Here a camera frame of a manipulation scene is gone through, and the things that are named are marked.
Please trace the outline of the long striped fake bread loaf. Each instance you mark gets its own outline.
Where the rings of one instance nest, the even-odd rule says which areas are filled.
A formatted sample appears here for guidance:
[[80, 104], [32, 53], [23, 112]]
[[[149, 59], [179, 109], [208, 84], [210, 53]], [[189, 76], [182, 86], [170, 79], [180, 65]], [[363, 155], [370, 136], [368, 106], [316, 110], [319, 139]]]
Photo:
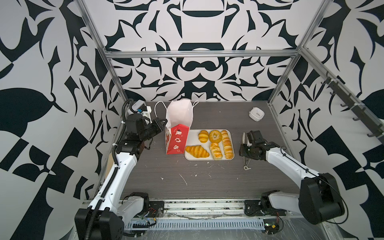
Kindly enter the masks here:
[[224, 150], [224, 155], [227, 160], [234, 158], [234, 150], [232, 142], [230, 140], [229, 133], [226, 130], [221, 131], [222, 134], [222, 145]]

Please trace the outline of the fake bagel bread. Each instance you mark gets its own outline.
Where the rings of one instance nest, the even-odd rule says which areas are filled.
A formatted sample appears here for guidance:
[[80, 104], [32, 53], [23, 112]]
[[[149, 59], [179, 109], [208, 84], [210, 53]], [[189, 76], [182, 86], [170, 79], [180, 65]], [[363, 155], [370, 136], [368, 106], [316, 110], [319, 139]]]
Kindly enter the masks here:
[[220, 143], [222, 141], [222, 133], [218, 130], [212, 130], [209, 133], [209, 140], [211, 143]]

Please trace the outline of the fake orange pastry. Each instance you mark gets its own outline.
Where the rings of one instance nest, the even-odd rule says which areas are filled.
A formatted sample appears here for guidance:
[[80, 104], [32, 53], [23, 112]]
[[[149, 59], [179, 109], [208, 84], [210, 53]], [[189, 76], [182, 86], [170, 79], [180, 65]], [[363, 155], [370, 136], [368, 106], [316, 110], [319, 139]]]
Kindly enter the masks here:
[[211, 143], [210, 151], [214, 160], [221, 160], [223, 158], [223, 154], [218, 143]]

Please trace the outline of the red white paper bag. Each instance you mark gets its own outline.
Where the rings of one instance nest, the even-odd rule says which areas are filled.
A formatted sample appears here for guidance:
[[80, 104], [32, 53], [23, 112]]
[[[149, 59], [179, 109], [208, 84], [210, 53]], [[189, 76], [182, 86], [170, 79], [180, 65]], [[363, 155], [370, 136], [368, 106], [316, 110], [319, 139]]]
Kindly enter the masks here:
[[163, 101], [155, 104], [154, 111], [157, 117], [156, 107], [162, 103], [166, 109], [165, 143], [166, 154], [183, 154], [187, 145], [187, 139], [194, 119], [194, 107], [199, 101], [191, 102], [189, 99], [171, 101], [166, 107]]

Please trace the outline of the fake green-brown bun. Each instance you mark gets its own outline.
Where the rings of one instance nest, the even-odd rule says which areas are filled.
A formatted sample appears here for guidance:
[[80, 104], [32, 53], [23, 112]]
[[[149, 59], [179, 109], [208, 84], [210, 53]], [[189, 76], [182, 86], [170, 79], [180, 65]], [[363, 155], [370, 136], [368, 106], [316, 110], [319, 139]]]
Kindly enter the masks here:
[[186, 152], [194, 158], [208, 158], [210, 156], [209, 152], [201, 145], [186, 146]]

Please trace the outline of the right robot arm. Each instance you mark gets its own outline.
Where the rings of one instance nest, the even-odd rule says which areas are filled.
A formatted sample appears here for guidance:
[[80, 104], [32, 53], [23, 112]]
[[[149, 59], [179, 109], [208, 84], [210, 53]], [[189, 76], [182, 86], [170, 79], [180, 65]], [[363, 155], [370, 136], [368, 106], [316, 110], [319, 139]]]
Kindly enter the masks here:
[[265, 192], [258, 201], [245, 201], [247, 216], [271, 216], [280, 211], [301, 214], [309, 223], [335, 224], [335, 218], [349, 217], [349, 208], [340, 194], [335, 177], [319, 173], [290, 156], [284, 147], [265, 140], [260, 131], [243, 134], [240, 156], [245, 164], [266, 161], [277, 167], [300, 189], [298, 194], [278, 190]]

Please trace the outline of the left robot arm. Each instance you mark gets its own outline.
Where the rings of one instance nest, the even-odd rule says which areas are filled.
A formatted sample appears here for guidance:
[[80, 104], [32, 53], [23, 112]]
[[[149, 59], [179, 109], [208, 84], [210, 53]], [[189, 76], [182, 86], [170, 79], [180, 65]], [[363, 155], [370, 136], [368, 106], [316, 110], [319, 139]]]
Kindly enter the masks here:
[[80, 240], [120, 240], [125, 224], [149, 208], [149, 197], [144, 193], [131, 194], [119, 204], [126, 182], [136, 166], [145, 142], [152, 140], [166, 127], [166, 119], [150, 120], [142, 114], [131, 114], [124, 119], [124, 128], [113, 147], [114, 164], [106, 182], [86, 209], [79, 209], [75, 225]]

